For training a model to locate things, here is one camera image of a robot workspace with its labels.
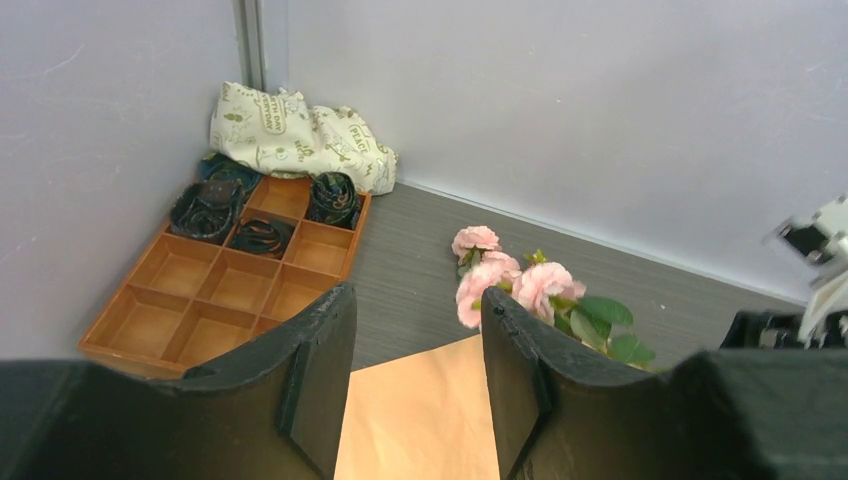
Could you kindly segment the green paper flower bouquet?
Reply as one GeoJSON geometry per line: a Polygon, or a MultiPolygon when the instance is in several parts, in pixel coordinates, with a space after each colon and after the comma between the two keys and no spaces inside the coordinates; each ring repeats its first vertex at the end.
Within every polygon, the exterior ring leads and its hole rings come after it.
{"type": "Polygon", "coordinates": [[[631,367],[651,369],[656,354],[633,332],[631,310],[609,297],[589,295],[563,264],[541,250],[527,255],[523,265],[502,251],[499,236],[487,226],[459,230],[451,250],[457,257],[457,318],[465,327],[481,328],[482,296],[493,287],[579,343],[631,367]]]}

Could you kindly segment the green orange wrapping paper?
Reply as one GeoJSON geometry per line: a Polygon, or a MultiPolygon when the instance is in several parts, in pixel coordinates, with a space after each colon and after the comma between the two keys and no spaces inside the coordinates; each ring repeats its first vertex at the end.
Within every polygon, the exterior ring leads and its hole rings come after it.
{"type": "Polygon", "coordinates": [[[335,476],[498,478],[481,336],[352,372],[335,476]]]}

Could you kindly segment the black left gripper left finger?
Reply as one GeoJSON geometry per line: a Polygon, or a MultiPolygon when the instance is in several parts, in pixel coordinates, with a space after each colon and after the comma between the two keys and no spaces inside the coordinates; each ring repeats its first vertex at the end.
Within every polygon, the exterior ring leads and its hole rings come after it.
{"type": "Polygon", "coordinates": [[[357,330],[352,286],[172,380],[87,360],[1,365],[5,479],[330,479],[357,330]]]}

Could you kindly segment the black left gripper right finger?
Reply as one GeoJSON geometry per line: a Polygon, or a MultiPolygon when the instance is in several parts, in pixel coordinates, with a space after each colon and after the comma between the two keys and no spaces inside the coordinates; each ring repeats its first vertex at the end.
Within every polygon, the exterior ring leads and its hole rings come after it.
{"type": "Polygon", "coordinates": [[[843,479],[847,351],[765,349],[790,315],[739,312],[662,373],[596,352],[497,288],[482,343],[503,479],[843,479]]]}

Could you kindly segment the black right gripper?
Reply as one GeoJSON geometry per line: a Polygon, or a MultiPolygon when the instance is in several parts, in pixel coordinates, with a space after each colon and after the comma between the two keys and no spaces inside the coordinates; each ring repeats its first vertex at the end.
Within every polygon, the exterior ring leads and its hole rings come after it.
{"type": "Polygon", "coordinates": [[[801,313],[739,311],[720,348],[846,349],[847,312],[826,317],[809,340],[798,337],[801,313]]]}

